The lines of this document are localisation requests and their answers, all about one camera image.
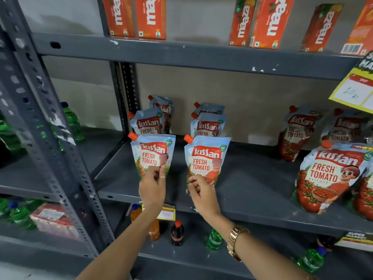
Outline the person's left hand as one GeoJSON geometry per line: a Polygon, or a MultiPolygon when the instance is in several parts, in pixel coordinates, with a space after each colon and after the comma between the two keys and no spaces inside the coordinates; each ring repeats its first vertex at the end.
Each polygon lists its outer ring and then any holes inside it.
{"type": "Polygon", "coordinates": [[[145,210],[152,212],[155,216],[158,216],[162,210],[166,196],[166,186],[162,187],[159,185],[144,185],[144,176],[139,183],[139,196],[145,210]]]}

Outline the person's right hand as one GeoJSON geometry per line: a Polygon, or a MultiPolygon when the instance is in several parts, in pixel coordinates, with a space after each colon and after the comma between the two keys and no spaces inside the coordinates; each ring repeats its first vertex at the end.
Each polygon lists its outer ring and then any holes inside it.
{"type": "Polygon", "coordinates": [[[190,197],[198,213],[212,226],[216,218],[221,216],[214,186],[209,184],[199,194],[190,197]]]}

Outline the ketchup pouch with orange cap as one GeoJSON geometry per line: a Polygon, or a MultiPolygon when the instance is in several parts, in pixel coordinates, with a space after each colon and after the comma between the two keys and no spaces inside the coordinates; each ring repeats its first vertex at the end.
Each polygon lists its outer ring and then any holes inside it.
{"type": "Polygon", "coordinates": [[[185,135],[185,160],[188,166],[187,179],[201,175],[213,186],[221,173],[231,137],[212,137],[185,135]]]}
{"type": "Polygon", "coordinates": [[[130,132],[132,153],[139,178],[142,179],[149,166],[166,167],[169,173],[176,144],[176,136],[173,134],[143,134],[137,135],[130,132]]]}

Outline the person's left forearm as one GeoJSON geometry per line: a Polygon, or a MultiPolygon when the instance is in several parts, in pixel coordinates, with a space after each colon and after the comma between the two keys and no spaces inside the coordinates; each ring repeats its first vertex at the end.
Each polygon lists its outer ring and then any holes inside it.
{"type": "Polygon", "coordinates": [[[144,211],[75,280],[124,280],[127,278],[163,204],[164,202],[145,205],[144,211]]]}

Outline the person's right forearm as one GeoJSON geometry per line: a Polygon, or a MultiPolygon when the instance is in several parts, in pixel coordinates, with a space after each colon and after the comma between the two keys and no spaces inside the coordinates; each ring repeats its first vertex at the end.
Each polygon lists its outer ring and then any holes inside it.
{"type": "MultiPolygon", "coordinates": [[[[223,215],[212,225],[226,243],[234,226],[223,215]]],[[[238,236],[235,251],[256,280],[319,280],[250,233],[238,236]]]]}

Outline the small yellow price tag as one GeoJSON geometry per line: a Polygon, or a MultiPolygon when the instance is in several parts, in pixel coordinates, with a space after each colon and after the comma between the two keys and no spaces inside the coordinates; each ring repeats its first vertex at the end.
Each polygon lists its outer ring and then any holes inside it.
{"type": "Polygon", "coordinates": [[[157,216],[157,219],[165,221],[176,221],[175,206],[164,203],[161,212],[157,216]]]}

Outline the orange soda bottle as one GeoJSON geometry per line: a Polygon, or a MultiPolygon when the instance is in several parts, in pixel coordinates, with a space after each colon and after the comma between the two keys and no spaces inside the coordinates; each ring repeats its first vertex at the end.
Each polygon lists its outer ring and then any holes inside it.
{"type": "MultiPolygon", "coordinates": [[[[132,204],[131,211],[130,211],[130,219],[131,222],[135,221],[136,218],[142,213],[142,205],[140,204],[132,204]]],[[[156,241],[160,238],[160,224],[159,220],[155,219],[155,221],[152,223],[150,230],[148,232],[148,236],[150,240],[156,241]]]]}

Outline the dark cola bottle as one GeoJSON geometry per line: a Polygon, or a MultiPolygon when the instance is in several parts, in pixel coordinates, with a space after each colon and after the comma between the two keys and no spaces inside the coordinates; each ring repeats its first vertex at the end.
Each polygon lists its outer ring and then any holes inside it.
{"type": "Polygon", "coordinates": [[[180,220],[176,220],[171,228],[172,245],[181,246],[184,238],[184,226],[180,220]]]}

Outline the green soda bottle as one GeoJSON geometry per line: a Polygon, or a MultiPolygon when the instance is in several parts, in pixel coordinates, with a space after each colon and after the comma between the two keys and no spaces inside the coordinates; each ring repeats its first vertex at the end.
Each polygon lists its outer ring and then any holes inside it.
{"type": "Polygon", "coordinates": [[[304,256],[297,259],[296,264],[304,271],[314,274],[319,268],[323,267],[326,254],[326,249],[321,246],[316,249],[308,249],[304,256]]]}
{"type": "Polygon", "coordinates": [[[70,109],[67,102],[63,101],[60,104],[68,120],[74,139],[76,141],[83,141],[84,134],[77,115],[70,109]]]}
{"type": "Polygon", "coordinates": [[[36,225],[30,218],[31,211],[25,203],[0,198],[0,220],[16,224],[26,230],[35,230],[36,225]]]}
{"type": "Polygon", "coordinates": [[[21,156],[27,154],[26,149],[21,145],[21,141],[14,133],[12,126],[7,122],[5,116],[0,111],[0,139],[12,155],[21,156]]]}
{"type": "Polygon", "coordinates": [[[208,237],[207,248],[216,251],[221,247],[222,242],[222,236],[215,229],[212,229],[208,237]]]}

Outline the grey metal shelf rack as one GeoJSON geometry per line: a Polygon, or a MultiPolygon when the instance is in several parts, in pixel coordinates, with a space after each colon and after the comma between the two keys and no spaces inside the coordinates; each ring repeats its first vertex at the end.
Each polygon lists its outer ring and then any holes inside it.
{"type": "MultiPolygon", "coordinates": [[[[373,226],[360,217],[349,213],[343,206],[331,207],[331,212],[316,216],[303,212],[290,199],[300,162],[285,162],[270,158],[271,147],[277,142],[290,105],[336,108],[340,104],[328,100],[338,80],[320,80],[293,76],[269,75],[269,59],[279,52],[293,52],[301,56],[321,56],[299,52],[301,41],[317,5],[342,3],[344,7],[323,55],[339,54],[347,41],[367,0],[295,0],[278,50],[259,56],[264,74],[259,73],[259,63],[248,66],[257,73],[195,69],[189,67],[160,66],[136,63],[139,102],[145,109],[146,96],[156,94],[170,97],[175,103],[171,131],[175,135],[189,133],[190,117],[194,101],[214,102],[226,106],[226,136],[232,140],[223,164],[220,184],[217,185],[219,204],[230,218],[268,224],[277,241],[280,227],[312,232],[324,232],[326,227],[366,229],[373,226]]],[[[71,35],[102,38],[98,0],[19,0],[33,33],[57,34],[66,38],[71,35]]],[[[218,56],[232,56],[233,51],[243,55],[247,48],[228,47],[235,0],[166,0],[167,42],[172,44],[201,44],[207,51],[192,52],[198,60],[206,56],[217,60],[218,56]]],[[[87,127],[121,130],[114,87],[109,75],[109,62],[44,56],[44,63],[61,100],[72,103],[81,124],[87,127]]],[[[167,182],[167,196],[187,210],[191,199],[185,192],[186,163],[184,144],[178,137],[172,166],[167,182]]],[[[131,146],[124,145],[98,174],[95,182],[103,194],[113,198],[129,198],[137,193],[138,177],[131,146]]],[[[341,249],[341,260],[328,260],[322,270],[322,279],[373,280],[373,256],[368,253],[341,249]]]]}
{"type": "Polygon", "coordinates": [[[93,180],[124,144],[124,133],[85,128],[73,139],[60,100],[18,0],[0,0],[0,111],[27,155],[0,169],[0,194],[61,205],[77,232],[67,245],[57,237],[42,248],[87,258],[114,241],[121,215],[101,204],[93,180]]]}

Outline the gold wristwatch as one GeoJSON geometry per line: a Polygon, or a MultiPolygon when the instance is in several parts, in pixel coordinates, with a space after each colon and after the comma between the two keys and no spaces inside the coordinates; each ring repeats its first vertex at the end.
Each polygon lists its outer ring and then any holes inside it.
{"type": "Polygon", "coordinates": [[[228,242],[226,245],[226,249],[228,253],[238,262],[242,262],[242,261],[235,251],[235,245],[236,245],[236,240],[238,236],[242,233],[249,233],[249,230],[243,226],[236,224],[229,234],[228,242]]]}

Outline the red plastic-wrapped packet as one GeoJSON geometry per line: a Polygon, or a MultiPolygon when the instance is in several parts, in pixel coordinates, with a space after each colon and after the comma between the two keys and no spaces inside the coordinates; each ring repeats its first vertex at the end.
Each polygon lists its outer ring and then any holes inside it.
{"type": "Polygon", "coordinates": [[[30,218],[41,232],[74,240],[80,239],[61,204],[44,203],[30,214],[30,218]]]}

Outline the group of tomato sauce packs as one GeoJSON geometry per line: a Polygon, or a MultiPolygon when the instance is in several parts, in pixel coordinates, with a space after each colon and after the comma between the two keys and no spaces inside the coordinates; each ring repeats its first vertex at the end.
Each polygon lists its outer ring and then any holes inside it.
{"type": "MultiPolygon", "coordinates": [[[[315,128],[322,122],[326,112],[312,108],[290,106],[286,128],[280,132],[277,145],[283,161],[294,162],[312,136],[315,128]]],[[[219,128],[224,125],[222,115],[202,112],[192,115],[194,121],[191,136],[220,137],[219,128]]],[[[367,144],[361,138],[362,117],[339,117],[336,121],[340,128],[350,131],[349,140],[334,140],[331,135],[323,137],[320,146],[313,149],[303,159],[295,178],[294,198],[303,210],[313,214],[322,214],[331,203],[348,190],[373,162],[373,144],[367,144]]],[[[227,150],[230,170],[235,173],[242,170],[251,180],[262,181],[266,185],[280,187],[290,184],[285,181],[286,170],[275,172],[276,167],[268,164],[269,158],[256,151],[244,152],[240,158],[238,151],[227,150]]]]}

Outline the yellow and black price tag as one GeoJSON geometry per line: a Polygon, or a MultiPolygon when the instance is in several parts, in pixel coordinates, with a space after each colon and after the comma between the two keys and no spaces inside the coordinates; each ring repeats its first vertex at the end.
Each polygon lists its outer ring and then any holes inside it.
{"type": "Polygon", "coordinates": [[[335,245],[373,253],[373,234],[347,232],[335,245]]]}

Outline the row of orange juice cartons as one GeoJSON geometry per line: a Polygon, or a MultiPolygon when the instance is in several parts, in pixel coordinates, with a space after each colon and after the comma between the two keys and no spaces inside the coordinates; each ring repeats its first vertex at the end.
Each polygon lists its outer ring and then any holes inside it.
{"type": "MultiPolygon", "coordinates": [[[[166,0],[102,0],[110,36],[166,40],[166,0]]],[[[236,0],[229,35],[230,46],[279,48],[295,0],[236,0]]],[[[315,7],[300,51],[322,53],[344,4],[315,7]]],[[[373,0],[367,0],[341,55],[364,57],[373,51],[373,0]]]]}

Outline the large yellow price tag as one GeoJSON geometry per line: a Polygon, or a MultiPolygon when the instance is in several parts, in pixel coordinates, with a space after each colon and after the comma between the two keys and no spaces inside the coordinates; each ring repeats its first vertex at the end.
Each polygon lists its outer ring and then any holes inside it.
{"type": "Polygon", "coordinates": [[[329,99],[373,114],[373,51],[368,52],[352,68],[329,99]]]}

